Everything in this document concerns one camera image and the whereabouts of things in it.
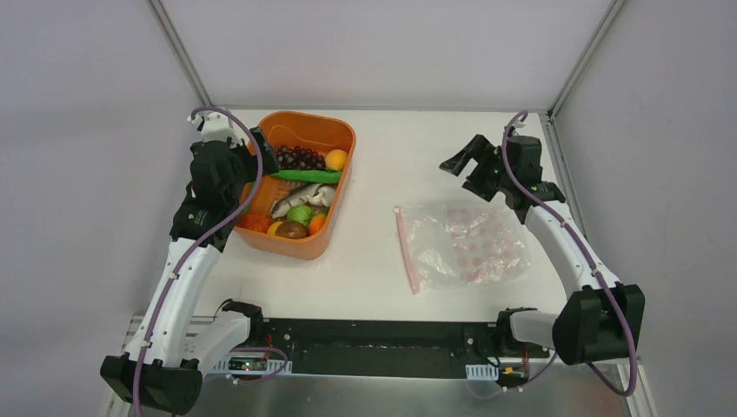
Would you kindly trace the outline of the dark red grape bunch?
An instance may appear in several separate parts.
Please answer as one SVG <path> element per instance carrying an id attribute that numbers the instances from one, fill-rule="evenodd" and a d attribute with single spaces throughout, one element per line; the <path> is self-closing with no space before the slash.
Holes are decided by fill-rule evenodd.
<path id="1" fill-rule="evenodd" d="M 280 169 L 288 170 L 325 170 L 325 158 L 316 150 L 295 146 L 281 146 L 276 150 L 276 159 Z"/>

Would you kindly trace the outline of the grey toy fish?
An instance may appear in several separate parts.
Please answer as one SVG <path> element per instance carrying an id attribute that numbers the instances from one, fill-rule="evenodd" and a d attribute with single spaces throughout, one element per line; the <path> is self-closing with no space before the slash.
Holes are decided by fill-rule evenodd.
<path id="1" fill-rule="evenodd" d="M 298 205 L 318 203 L 318 192 L 322 187 L 321 183 L 305 183 L 298 186 L 276 202 L 272 207 L 269 215 L 272 219 L 277 219 L 287 215 L 289 210 Z"/>

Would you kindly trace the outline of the clear zip top bag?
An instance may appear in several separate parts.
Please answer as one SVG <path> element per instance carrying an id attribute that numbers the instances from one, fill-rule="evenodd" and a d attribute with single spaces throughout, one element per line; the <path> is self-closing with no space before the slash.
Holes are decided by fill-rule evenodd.
<path id="1" fill-rule="evenodd" d="M 394 207 L 412 293 L 501 284 L 523 277 L 531 254 L 507 208 L 467 201 Z"/>

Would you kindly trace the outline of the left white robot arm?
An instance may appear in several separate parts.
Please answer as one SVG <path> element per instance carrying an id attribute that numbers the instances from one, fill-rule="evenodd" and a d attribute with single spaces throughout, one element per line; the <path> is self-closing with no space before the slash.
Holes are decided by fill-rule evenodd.
<path id="1" fill-rule="evenodd" d="M 204 284 L 238 216 L 261 179 L 279 169 L 262 129 L 249 129 L 247 137 L 258 148 L 256 153 L 232 134 L 224 141 L 191 145 L 191 178 L 173 217 L 162 277 L 124 352 L 103 360 L 101 377 L 136 415 L 146 408 L 187 414 L 206 375 L 233 348 L 250 352 L 264 343 L 261 309 L 232 299 L 197 336 L 187 337 Z"/>

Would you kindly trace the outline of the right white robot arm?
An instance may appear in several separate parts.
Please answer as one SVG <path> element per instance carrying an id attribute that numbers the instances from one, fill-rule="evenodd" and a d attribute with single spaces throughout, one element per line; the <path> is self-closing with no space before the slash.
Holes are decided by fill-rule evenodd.
<path id="1" fill-rule="evenodd" d="M 568 365 L 620 358 L 634 359 L 645 296 L 625 285 L 583 239 L 565 197 L 542 178 L 542 145 L 532 136 L 512 136 L 495 146 L 476 135 L 439 168 L 458 176 L 471 161 L 476 167 L 463 188 L 489 202 L 502 193 L 506 205 L 541 244 L 567 294 L 558 314 L 535 308 L 499 313 L 495 348 L 513 356 L 528 343 L 551 348 Z"/>

